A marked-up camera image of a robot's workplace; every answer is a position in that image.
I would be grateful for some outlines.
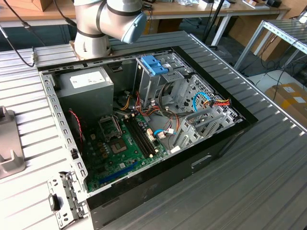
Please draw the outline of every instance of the blue drive bay latch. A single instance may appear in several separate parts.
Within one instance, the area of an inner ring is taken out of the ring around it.
[[[168,73],[168,69],[164,68],[161,62],[152,55],[143,56],[141,61],[153,75]]]

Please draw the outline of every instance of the aluminum table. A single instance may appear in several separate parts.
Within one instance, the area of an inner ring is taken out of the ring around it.
[[[248,52],[253,47],[255,41],[260,36],[264,28],[269,31],[255,50],[255,55],[259,54],[272,33],[297,48],[293,55],[287,60],[285,65],[289,64],[299,51],[302,51],[307,55],[307,26],[305,24],[296,19],[262,21],[250,39],[248,45],[245,47],[240,58],[236,62],[234,67],[235,69],[240,68],[242,62],[246,58]]]
[[[153,34],[133,45],[117,40],[111,44],[123,54],[180,46],[259,122],[225,156],[103,229],[255,230],[306,226],[307,130],[193,35]],[[76,60],[69,45],[39,48],[37,53],[38,66]],[[29,60],[31,51],[23,50],[21,54]],[[27,166],[0,180],[1,229],[58,229],[47,200],[46,180],[70,166],[37,70],[22,64],[12,51],[0,53],[0,104],[16,114]],[[67,229],[93,227],[85,218]]]

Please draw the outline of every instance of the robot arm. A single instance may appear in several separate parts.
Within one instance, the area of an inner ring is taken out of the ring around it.
[[[146,26],[141,0],[75,0],[77,36],[75,51],[82,58],[110,53],[108,35],[125,43],[135,42]]]

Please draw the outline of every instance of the case bracket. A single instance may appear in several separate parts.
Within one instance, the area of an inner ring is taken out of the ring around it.
[[[74,172],[60,172],[47,181],[49,188],[49,204],[56,212],[58,226],[63,229],[79,219],[89,215],[87,203],[78,202],[77,193],[81,187]]]

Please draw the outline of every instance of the metal bracket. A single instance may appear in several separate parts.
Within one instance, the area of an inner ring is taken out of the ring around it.
[[[0,179],[25,169],[15,115],[0,106]]]
[[[58,226],[63,229],[89,215],[85,201],[78,202],[77,193],[81,187],[74,172],[60,172],[47,181],[49,203],[52,211],[57,211]]]

